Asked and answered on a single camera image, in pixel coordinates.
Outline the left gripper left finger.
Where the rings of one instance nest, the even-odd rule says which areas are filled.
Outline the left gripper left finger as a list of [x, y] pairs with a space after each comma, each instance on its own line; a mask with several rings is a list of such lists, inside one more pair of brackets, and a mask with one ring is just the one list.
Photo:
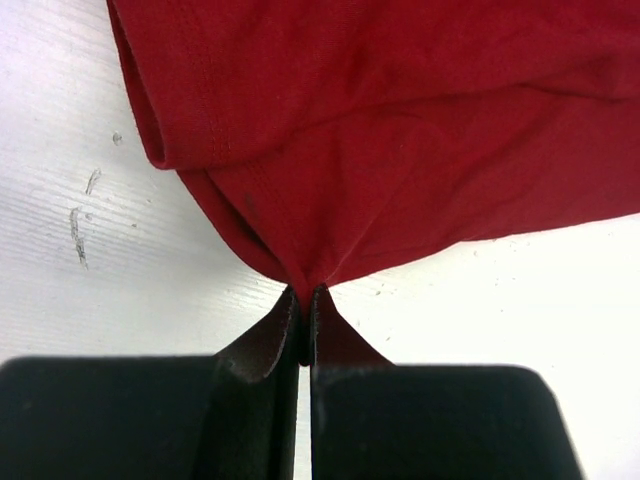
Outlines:
[[299, 308], [213, 355], [21, 357], [1, 368], [5, 479], [289, 479]]

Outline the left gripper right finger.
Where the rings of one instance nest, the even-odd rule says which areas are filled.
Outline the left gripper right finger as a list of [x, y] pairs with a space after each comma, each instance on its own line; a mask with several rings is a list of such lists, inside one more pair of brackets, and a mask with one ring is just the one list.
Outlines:
[[320, 286], [310, 310], [316, 479], [578, 479], [556, 399], [534, 371], [396, 365]]

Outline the dark red t shirt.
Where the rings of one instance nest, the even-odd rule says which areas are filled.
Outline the dark red t shirt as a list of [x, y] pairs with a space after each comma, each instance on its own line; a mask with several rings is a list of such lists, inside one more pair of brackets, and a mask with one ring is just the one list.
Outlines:
[[302, 299], [639, 209], [635, 1], [111, 1], [149, 161]]

